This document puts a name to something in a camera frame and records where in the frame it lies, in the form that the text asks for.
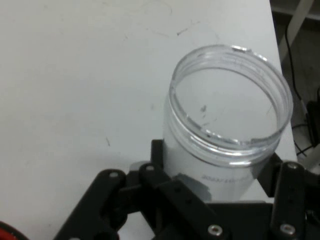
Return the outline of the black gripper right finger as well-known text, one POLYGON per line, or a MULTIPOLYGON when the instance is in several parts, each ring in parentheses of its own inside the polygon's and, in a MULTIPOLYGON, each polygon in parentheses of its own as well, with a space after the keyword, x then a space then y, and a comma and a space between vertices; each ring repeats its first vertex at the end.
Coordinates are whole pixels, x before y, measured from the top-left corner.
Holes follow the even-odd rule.
POLYGON ((320 238, 320 176, 274 153, 258 175, 266 195, 274 199, 269 224, 272 240, 320 238))

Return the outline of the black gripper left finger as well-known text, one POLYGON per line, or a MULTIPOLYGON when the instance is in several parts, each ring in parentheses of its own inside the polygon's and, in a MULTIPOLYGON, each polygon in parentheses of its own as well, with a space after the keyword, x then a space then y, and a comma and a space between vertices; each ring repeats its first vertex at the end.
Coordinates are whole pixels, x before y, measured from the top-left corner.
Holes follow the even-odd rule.
POLYGON ((223 219, 163 171, 163 146, 163 140, 153 140, 150 161, 129 173, 101 171, 56 239, 117 240, 128 215, 139 212, 156 240, 230 240, 223 219))

